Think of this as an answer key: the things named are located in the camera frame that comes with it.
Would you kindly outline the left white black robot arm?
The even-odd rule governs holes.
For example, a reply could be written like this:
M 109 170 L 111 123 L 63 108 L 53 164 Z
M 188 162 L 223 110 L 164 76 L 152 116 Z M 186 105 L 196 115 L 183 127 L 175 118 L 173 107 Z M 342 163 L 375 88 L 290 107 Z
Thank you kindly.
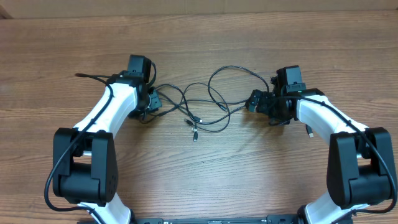
M 90 113 L 72 128 L 60 128 L 53 138 L 53 168 L 44 189 L 47 206 L 52 190 L 71 204 L 67 210 L 86 210 L 95 223 L 135 223 L 133 211 L 119 195 L 118 165 L 114 138 L 124 120 L 153 110 L 158 103 L 151 86 L 154 62 L 131 55 L 126 70 L 109 77 L 94 75 L 104 83 L 103 96 Z

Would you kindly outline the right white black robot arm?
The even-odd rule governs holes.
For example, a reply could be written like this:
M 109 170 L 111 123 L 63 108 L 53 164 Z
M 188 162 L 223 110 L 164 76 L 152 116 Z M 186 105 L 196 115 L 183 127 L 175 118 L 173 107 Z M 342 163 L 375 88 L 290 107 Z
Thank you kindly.
M 397 204 L 397 174 L 389 132 L 356 122 L 317 88 L 308 89 L 300 67 L 284 67 L 273 89 L 253 90 L 245 107 L 265 114 L 269 125 L 306 125 L 329 146 L 327 191 L 295 215 L 268 215 L 265 223 L 352 223 L 358 213 L 383 214 Z

